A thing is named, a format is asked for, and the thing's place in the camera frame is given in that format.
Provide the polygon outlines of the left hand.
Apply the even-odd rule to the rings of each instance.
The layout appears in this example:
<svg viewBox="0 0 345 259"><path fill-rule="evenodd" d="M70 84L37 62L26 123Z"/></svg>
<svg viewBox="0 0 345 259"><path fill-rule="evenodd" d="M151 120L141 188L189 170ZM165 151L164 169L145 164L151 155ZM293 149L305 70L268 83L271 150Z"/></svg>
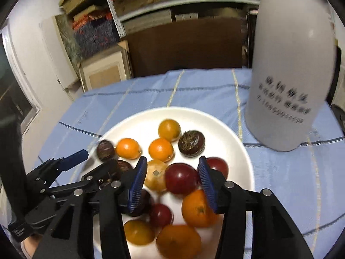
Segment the left hand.
<svg viewBox="0 0 345 259"><path fill-rule="evenodd" d="M33 234L20 243L20 248L22 249L25 258L31 259L33 257L42 238L42 235Z"/></svg>

